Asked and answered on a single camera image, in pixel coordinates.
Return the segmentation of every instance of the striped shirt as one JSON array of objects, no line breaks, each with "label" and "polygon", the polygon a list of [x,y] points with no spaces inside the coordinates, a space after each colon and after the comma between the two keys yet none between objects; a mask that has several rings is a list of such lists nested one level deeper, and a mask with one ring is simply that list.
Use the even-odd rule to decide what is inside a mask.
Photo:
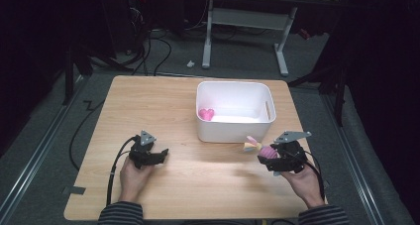
[{"label": "striped shirt", "polygon": [[[350,224],[343,208],[335,205],[324,205],[301,212],[298,221],[300,225]],[[110,204],[102,210],[98,224],[143,225],[142,205],[131,202]]]},{"label": "striped shirt", "polygon": [[300,225],[335,225],[350,224],[343,208],[335,205],[323,205],[299,213]]},{"label": "striped shirt", "polygon": [[142,205],[124,201],[110,204],[102,210],[98,224],[143,225]]}]

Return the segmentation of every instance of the dark background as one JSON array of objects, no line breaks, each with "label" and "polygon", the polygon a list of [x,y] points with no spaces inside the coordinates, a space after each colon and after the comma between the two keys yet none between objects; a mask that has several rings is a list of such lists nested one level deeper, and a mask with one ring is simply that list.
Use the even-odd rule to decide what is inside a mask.
[{"label": "dark background", "polygon": [[[303,9],[292,32],[305,29],[311,35],[331,34],[314,71],[348,65],[347,84],[371,144],[402,201],[420,222],[415,212],[420,197],[420,173],[415,163],[420,156],[416,137],[420,129],[419,0],[341,1],[366,8],[344,12]],[[183,6],[203,5],[202,0],[152,2],[156,21],[179,34],[183,18],[194,22],[201,14]],[[133,48],[123,4],[124,0],[0,1],[2,155],[52,89],[70,45],[84,43],[109,57]],[[128,34],[119,35],[116,26]]]}]

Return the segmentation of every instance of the black cable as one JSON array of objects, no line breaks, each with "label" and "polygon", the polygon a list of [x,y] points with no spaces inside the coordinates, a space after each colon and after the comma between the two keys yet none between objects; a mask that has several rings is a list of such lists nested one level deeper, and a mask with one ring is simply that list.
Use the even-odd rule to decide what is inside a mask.
[{"label": "black cable", "polygon": [[117,157],[115,158],[114,163],[112,164],[111,172],[109,173],[108,190],[107,190],[107,195],[106,195],[106,205],[107,206],[109,204],[111,204],[112,185],[113,185],[113,182],[114,182],[114,175],[115,175],[115,169],[117,168],[117,162],[120,159],[120,157],[123,155],[122,152],[123,152],[124,148],[127,146],[127,144],[129,144],[131,141],[135,141],[137,139],[137,137],[138,136],[132,137],[123,144],[123,146],[121,147],[120,151],[117,154]]},{"label": "black cable", "polygon": [[306,154],[309,154],[312,158],[313,158],[313,160],[315,161],[315,166],[318,168],[318,171],[319,171],[319,173],[321,174],[321,176],[322,176],[322,172],[321,172],[321,165],[319,164],[319,162],[318,162],[318,160],[311,154],[311,153],[308,153],[308,152],[306,152],[305,151],[305,153]]},{"label": "black cable", "polygon": [[167,60],[167,58],[169,57],[170,53],[172,53],[172,47],[165,40],[161,40],[161,39],[152,39],[152,40],[161,41],[161,42],[165,43],[169,47],[169,52],[167,53],[166,57],[155,67],[154,76],[157,76],[158,68],[164,63],[165,60]]},{"label": "black cable", "polygon": [[98,105],[96,105],[83,119],[83,121],[81,121],[81,123],[78,125],[76,131],[73,134],[73,137],[71,138],[70,141],[70,145],[68,147],[68,154],[70,156],[70,161],[73,164],[73,166],[77,169],[77,171],[80,170],[80,167],[76,164],[76,162],[73,159],[73,155],[72,155],[72,148],[73,148],[73,143],[74,143],[74,139],[76,138],[76,135],[78,133],[78,131],[81,129],[81,127],[83,126],[83,124],[86,122],[86,120],[89,118],[89,116],[95,112],[96,109],[99,108],[99,106],[101,106],[103,103],[105,102],[105,100],[102,100],[102,102],[100,102]]},{"label": "black cable", "polygon": [[275,219],[270,224],[271,225],[274,225],[274,224],[276,224],[278,222],[284,222],[284,223],[287,223],[287,224],[295,225],[294,223],[292,223],[292,222],[290,222],[290,221],[288,221],[286,219]]},{"label": "black cable", "polygon": [[[134,63],[134,62],[138,61],[140,58],[142,58],[142,53],[143,52],[144,52],[144,48],[143,48],[143,46],[141,46],[139,48],[138,52],[136,53],[136,55],[133,58],[128,59],[128,60],[126,60],[124,62],[121,62],[121,63],[117,62],[117,64],[119,64],[121,66],[126,66],[126,65],[129,65],[131,63]],[[107,64],[107,63],[100,63],[100,62],[94,60],[93,58],[90,59],[90,62],[92,64],[96,65],[96,66],[99,66],[99,67],[109,67],[109,66],[111,66],[110,64]]]},{"label": "black cable", "polygon": [[262,30],[258,33],[253,33],[250,31],[245,31],[245,30],[241,30],[240,28],[237,29],[238,32],[244,33],[244,34],[248,34],[248,35],[255,35],[255,36],[259,36],[259,35],[263,35],[265,32],[268,31],[268,29]]},{"label": "black cable", "polygon": [[[132,75],[135,75],[137,70],[140,68],[140,66],[142,66],[143,63],[145,63],[145,60],[149,57],[149,54],[151,53],[151,35],[148,36],[149,39],[149,48],[148,48],[148,52],[146,53],[146,56],[143,57],[143,60],[139,63],[139,65],[137,65],[137,67],[133,70]],[[148,69],[146,68],[146,65],[144,67],[145,69],[145,75],[148,75]]]},{"label": "black cable", "polygon": [[207,13],[207,6],[209,5],[209,1],[207,0],[206,1],[206,5],[204,6],[204,10],[203,10],[203,14],[201,15],[201,18],[200,18],[200,20],[198,20],[198,22],[197,22],[197,24],[195,24],[194,26],[192,26],[191,28],[188,28],[188,29],[184,29],[184,31],[187,31],[187,30],[193,30],[193,29],[196,29],[196,28],[200,28],[200,27],[202,27],[202,26],[206,26],[206,24],[201,24],[201,22],[203,22],[203,20],[204,20],[204,17],[206,16],[206,13]]},{"label": "black cable", "polygon": [[230,40],[232,38],[234,38],[237,34],[237,28],[236,27],[231,27],[233,28],[233,34],[231,36],[229,36],[228,38],[218,38],[216,37],[214,34],[212,34],[212,38],[216,39],[216,40]]},{"label": "black cable", "polygon": [[124,154],[129,153],[129,152],[130,152],[130,151],[126,151],[126,152],[122,153],[122,154],[120,155],[120,157],[121,157],[121,156],[123,156]]}]

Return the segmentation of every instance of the pink toy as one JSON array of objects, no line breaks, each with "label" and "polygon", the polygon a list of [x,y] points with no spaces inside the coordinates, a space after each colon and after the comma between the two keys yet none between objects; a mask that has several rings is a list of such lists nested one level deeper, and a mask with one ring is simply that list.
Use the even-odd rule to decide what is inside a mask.
[{"label": "pink toy", "polygon": [[200,109],[198,111],[198,116],[200,116],[202,120],[211,121],[211,119],[214,116],[214,110],[213,109]]},{"label": "pink toy", "polygon": [[247,137],[248,142],[244,143],[244,151],[245,152],[250,152],[253,151],[255,149],[260,150],[262,148],[262,144],[257,142],[257,140],[255,140],[253,137],[248,136]]},{"label": "pink toy", "polygon": [[270,146],[263,146],[260,150],[259,156],[265,157],[267,159],[276,159],[277,151]]}]

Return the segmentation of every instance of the human hand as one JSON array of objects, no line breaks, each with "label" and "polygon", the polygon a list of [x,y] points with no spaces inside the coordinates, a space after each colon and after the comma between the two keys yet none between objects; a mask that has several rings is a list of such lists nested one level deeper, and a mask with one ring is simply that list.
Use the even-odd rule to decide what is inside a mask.
[{"label": "human hand", "polygon": [[120,172],[121,195],[118,201],[127,201],[136,203],[140,191],[146,185],[149,175],[155,166],[142,166],[136,168],[134,162],[126,157],[124,165]]},{"label": "human hand", "polygon": [[293,191],[302,198],[308,208],[325,204],[321,197],[318,177],[308,165],[304,165],[303,171],[299,173],[284,171],[281,175],[287,179]]}]

